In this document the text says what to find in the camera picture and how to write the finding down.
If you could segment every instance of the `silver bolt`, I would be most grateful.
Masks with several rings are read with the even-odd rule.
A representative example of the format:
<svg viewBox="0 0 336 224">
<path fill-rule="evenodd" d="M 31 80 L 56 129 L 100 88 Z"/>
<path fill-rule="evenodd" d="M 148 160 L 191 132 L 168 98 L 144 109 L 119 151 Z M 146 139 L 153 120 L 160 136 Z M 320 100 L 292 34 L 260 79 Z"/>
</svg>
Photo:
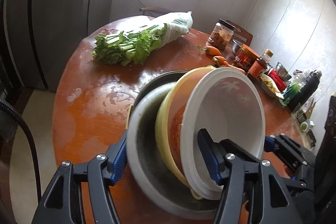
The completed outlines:
<svg viewBox="0 0 336 224">
<path fill-rule="evenodd" d="M 264 165 L 264 166 L 270 166 L 271 165 L 271 163 L 269 162 L 269 160 L 262 160 L 261 164 Z"/>
<path fill-rule="evenodd" d="M 228 159 L 228 160 L 234 160 L 236 158 L 236 156 L 232 153 L 227 153 L 225 155 L 225 157 Z"/>
<path fill-rule="evenodd" d="M 70 161 L 69 160 L 65 160 L 62 162 L 61 164 L 63 167 L 68 167 L 70 165 Z"/>
<path fill-rule="evenodd" d="M 105 154 L 99 154 L 96 156 L 97 160 L 104 160 L 106 159 L 106 155 Z"/>
</svg>

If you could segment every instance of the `red package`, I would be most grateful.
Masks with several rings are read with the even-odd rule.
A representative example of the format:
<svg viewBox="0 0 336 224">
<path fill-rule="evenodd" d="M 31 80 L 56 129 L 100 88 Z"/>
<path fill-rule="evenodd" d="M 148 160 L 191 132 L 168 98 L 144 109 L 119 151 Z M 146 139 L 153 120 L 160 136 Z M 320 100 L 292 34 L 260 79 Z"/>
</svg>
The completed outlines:
<svg viewBox="0 0 336 224">
<path fill-rule="evenodd" d="M 285 82 L 277 75 L 275 69 L 270 70 L 268 76 L 273 79 L 280 92 L 282 92 L 287 87 Z"/>
</svg>

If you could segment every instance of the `orange carrot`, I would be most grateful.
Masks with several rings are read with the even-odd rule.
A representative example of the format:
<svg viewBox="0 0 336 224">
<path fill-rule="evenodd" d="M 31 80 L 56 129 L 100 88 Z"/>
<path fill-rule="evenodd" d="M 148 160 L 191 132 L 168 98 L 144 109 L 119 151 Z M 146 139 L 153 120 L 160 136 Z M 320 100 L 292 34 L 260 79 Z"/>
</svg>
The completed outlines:
<svg viewBox="0 0 336 224">
<path fill-rule="evenodd" d="M 205 51 L 206 54 L 209 54 L 209 55 L 219 55 L 221 56 L 221 52 L 215 48 L 215 47 L 212 47 L 212 46 L 206 46 L 205 48 L 202 48 L 202 45 L 198 45 L 198 49 L 200 51 Z"/>
<path fill-rule="evenodd" d="M 218 66 L 220 67 L 221 65 L 223 65 L 223 63 L 226 61 L 225 57 L 222 56 L 215 56 L 212 61 Z"/>
<path fill-rule="evenodd" d="M 230 65 L 229 63 L 227 63 L 226 61 L 223 62 L 223 65 L 221 65 L 221 67 L 229 67 L 229 68 L 234 68 L 239 70 L 241 73 L 245 74 L 245 71 L 243 69 L 237 68 L 235 66 Z"/>
</svg>

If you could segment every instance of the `table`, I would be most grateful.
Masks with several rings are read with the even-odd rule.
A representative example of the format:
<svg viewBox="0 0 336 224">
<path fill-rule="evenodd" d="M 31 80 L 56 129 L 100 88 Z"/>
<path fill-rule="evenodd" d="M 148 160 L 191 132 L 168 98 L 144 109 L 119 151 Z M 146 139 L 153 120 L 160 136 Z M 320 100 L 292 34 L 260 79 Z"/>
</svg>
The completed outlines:
<svg viewBox="0 0 336 224">
<path fill-rule="evenodd" d="M 109 23 L 83 39 L 67 63 L 59 82 L 52 118 L 53 145 L 57 165 L 63 160 L 73 164 L 91 160 L 104 153 L 111 143 L 118 141 L 124 131 L 128 107 L 141 88 L 154 77 L 171 70 L 191 70 L 210 65 L 211 57 L 197 49 L 208 35 L 191 29 L 159 50 L 153 51 L 145 64 L 122 67 L 104 65 L 93 60 L 92 49 L 99 33 L 114 33 L 142 26 L 148 17 L 130 17 Z M 229 63 L 233 60 L 230 45 L 223 52 Z M 290 119 L 290 111 L 256 85 L 261 97 L 266 120 L 266 134 L 281 132 L 301 143 Z M 280 175 L 286 176 L 283 163 L 273 154 L 265 154 Z M 83 187 L 86 222 L 93 224 L 87 184 Z M 122 179 L 111 187 L 111 193 L 123 224 L 211 223 L 175 217 L 152 203 L 140 190 L 126 167 Z"/>
</svg>

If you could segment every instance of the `black bottle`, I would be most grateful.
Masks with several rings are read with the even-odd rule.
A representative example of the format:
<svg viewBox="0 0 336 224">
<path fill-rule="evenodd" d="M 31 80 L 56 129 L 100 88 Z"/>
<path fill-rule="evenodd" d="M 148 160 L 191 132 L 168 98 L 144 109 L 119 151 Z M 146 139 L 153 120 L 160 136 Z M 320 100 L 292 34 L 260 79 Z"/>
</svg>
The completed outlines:
<svg viewBox="0 0 336 224">
<path fill-rule="evenodd" d="M 293 111 L 299 103 L 303 105 L 309 99 L 319 86 L 321 76 L 322 73 L 320 70 L 310 72 L 309 76 L 306 78 L 306 84 L 287 105 L 291 111 Z"/>
</svg>

